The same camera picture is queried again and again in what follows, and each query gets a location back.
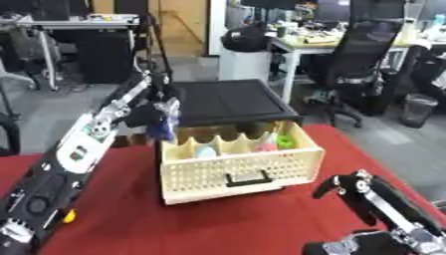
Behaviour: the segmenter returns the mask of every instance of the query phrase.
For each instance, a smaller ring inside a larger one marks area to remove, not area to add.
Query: pink object
[[[254,152],[262,152],[262,151],[276,151],[279,150],[277,148],[277,145],[275,143],[263,143],[258,145],[255,149]]]

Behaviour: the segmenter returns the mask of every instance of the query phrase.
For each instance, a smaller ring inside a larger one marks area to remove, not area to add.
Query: drawer
[[[286,138],[285,148],[282,143],[282,149],[259,149],[277,135]],[[205,157],[198,152],[203,147],[212,148]],[[161,143],[160,153],[166,204],[309,183],[318,176],[325,155],[293,121],[256,123],[251,127],[181,127],[174,143]]]

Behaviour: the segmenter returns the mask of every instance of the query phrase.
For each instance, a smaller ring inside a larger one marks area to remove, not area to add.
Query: black bag
[[[268,37],[265,26],[252,25],[228,31],[221,38],[223,46],[234,52],[261,52],[267,49]]]

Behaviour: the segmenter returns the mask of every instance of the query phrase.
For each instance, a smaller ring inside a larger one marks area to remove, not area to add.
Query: woven plastic basket
[[[258,139],[240,133],[231,141],[216,134],[207,144],[216,148],[218,156],[210,158],[195,158],[195,148],[203,144],[193,136],[187,135],[181,145],[162,143],[160,176],[165,203],[276,190],[314,181],[324,150],[294,122],[281,122],[281,133],[291,136],[296,148],[251,152],[266,133]]]

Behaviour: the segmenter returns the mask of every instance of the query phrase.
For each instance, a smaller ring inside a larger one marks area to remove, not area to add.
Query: red tablecloth
[[[334,128],[306,131],[328,152],[316,183],[169,207],[160,204],[152,150],[112,149],[77,204],[77,221],[63,226],[42,254],[299,255],[307,242],[367,228],[334,195],[311,199],[321,180],[360,168],[383,176],[446,225],[438,210]],[[2,158],[0,193],[37,158]]]

